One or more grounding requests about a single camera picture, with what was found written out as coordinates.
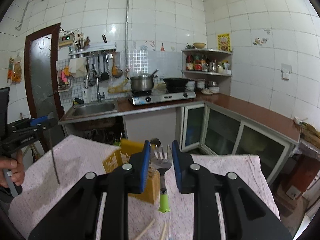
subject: green handle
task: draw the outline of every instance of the green handle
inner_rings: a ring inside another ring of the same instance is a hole
[[[161,192],[160,191],[160,207],[159,207],[159,211],[162,212],[162,213],[166,213],[166,212],[170,211],[169,199],[168,199],[167,192]]]

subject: human hand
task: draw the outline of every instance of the human hand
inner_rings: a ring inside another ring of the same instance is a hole
[[[11,170],[12,176],[11,180],[17,185],[20,186],[24,180],[24,166],[22,163],[23,154],[22,150],[17,152],[17,160],[7,158],[5,156],[0,157],[0,186],[8,188],[8,183],[5,180],[2,169]]]

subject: faucet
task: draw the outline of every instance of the faucet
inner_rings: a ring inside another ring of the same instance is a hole
[[[99,81],[98,81],[98,74],[97,72],[94,70],[94,69],[90,69],[88,72],[87,72],[87,75],[85,76],[85,79],[84,79],[84,88],[88,88],[88,82],[89,82],[89,74],[90,72],[92,72],[92,74],[94,76],[96,76],[96,82],[97,82],[97,101],[98,103],[101,103],[101,99],[104,99],[106,96],[104,94],[104,92],[102,92],[102,94],[100,94],[100,90],[99,90]]]

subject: yellow poster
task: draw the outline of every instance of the yellow poster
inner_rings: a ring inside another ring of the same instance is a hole
[[[224,51],[231,51],[230,33],[218,34],[218,49]]]

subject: door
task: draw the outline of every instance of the door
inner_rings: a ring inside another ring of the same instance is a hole
[[[60,104],[56,61],[60,24],[39,30],[26,37],[25,86],[31,117],[52,113],[59,120],[64,112]],[[60,125],[44,131],[40,143],[45,152],[65,138]]]
[[[241,126],[242,133],[235,154],[258,155],[261,171],[271,184],[287,157],[290,143],[248,122],[242,121]]]
[[[232,154],[240,124],[241,121],[236,117],[222,114],[206,106],[200,148],[211,155]]]
[[[183,107],[183,125],[180,139],[181,151],[187,152],[199,146],[204,117],[204,104]]]

